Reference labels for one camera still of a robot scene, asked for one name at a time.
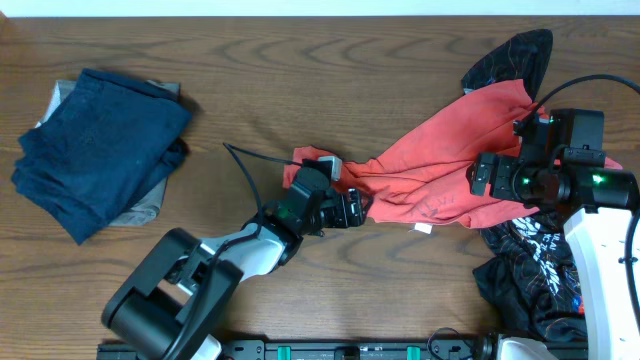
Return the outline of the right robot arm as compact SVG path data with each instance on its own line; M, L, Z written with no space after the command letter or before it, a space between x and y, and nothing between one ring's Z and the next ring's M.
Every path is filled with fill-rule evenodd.
M514 133L517 155L483 152L470 165L471 193L556 213L579 275L589 358L638 358L639 186L605 165L603 113L531 112Z

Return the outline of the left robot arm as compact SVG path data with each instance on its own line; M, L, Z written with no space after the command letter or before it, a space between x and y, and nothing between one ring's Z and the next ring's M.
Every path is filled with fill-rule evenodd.
M285 265L303 239L361 226L371 195L338 191L336 159L305 160L285 198L261 205L240 231L199 239L167 232L107 302L102 324L142 359L215 359L211 332L238 285Z

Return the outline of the red orange t-shirt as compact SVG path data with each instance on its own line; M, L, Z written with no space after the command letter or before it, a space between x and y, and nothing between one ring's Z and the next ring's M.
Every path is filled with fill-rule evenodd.
M466 171L481 152L515 156L520 141L512 124L535 103L521 80L472 91L365 163L346 162L334 188L372 196L368 215L377 223L458 222L488 228L534 214L522 204L474 196Z

